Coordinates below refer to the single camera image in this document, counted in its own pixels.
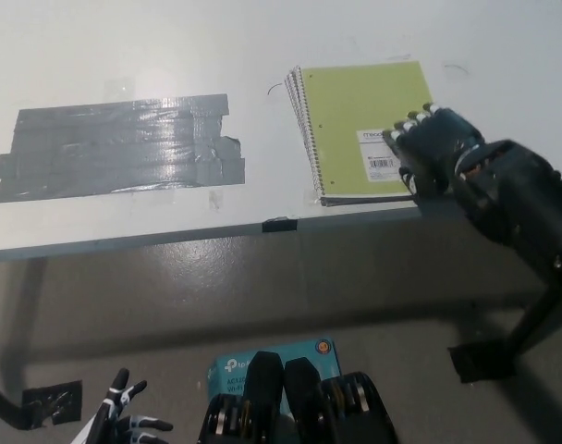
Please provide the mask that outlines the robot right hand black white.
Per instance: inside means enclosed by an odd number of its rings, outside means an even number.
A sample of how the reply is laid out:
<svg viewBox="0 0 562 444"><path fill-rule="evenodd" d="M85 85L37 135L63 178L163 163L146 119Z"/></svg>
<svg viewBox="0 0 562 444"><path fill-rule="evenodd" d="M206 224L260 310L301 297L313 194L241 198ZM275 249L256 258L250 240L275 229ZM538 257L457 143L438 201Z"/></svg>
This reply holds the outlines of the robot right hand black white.
<svg viewBox="0 0 562 444"><path fill-rule="evenodd" d="M405 120L383 130L382 137L400 161L399 175L417 200L446 194L458 158L484 143L469 121L435 103L409 112Z"/></svg>

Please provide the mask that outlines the robot left hand black white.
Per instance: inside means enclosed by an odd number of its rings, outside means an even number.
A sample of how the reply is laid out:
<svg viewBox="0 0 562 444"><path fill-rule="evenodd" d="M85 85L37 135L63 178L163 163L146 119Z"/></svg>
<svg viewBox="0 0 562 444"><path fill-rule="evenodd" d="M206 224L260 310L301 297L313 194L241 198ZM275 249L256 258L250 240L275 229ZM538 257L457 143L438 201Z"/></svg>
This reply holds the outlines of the robot left hand black white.
<svg viewBox="0 0 562 444"><path fill-rule="evenodd" d="M146 380L131 386L128 381L129 370L121 368L95 415L72 439L73 444L166 443L156 433L173 431L172 424L147 415L123 415L132 400L147 388Z"/></svg>

